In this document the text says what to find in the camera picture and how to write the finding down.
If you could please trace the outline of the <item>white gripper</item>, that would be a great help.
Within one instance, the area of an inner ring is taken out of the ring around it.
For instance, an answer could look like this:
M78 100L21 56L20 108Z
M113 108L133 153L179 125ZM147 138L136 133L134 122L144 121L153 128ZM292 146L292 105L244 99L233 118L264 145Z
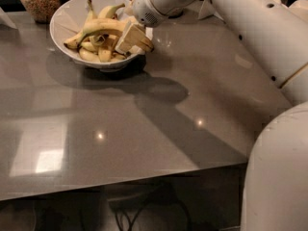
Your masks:
M180 13L195 0L132 0L124 12L149 28L155 28L169 17ZM120 54L148 51L147 37L136 24L127 22L117 41L115 51Z

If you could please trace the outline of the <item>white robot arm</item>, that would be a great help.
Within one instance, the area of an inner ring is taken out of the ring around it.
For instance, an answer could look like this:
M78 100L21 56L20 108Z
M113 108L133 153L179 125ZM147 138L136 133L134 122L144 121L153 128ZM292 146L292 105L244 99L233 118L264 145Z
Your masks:
M133 0L126 12L156 27L193 0ZM308 231L307 3L203 0L219 15L293 103L260 134L248 161L241 231Z

